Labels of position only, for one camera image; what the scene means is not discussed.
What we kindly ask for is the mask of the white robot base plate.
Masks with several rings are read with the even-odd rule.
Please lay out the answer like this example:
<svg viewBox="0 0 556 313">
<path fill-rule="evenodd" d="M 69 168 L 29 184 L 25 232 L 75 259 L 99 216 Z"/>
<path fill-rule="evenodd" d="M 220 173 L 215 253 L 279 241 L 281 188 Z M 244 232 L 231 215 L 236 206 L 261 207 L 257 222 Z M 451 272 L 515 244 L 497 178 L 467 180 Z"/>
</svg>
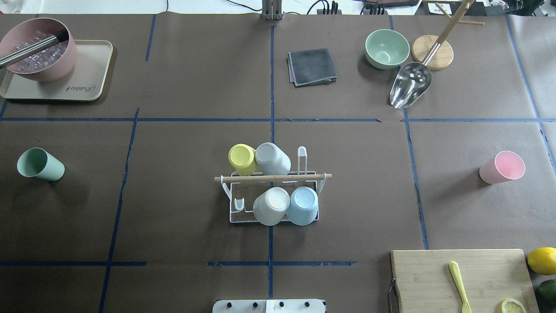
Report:
<svg viewBox="0 0 556 313">
<path fill-rule="evenodd" d="M 260 299 L 218 300 L 213 313 L 325 313 L 325 300 L 320 299 Z"/>
</svg>

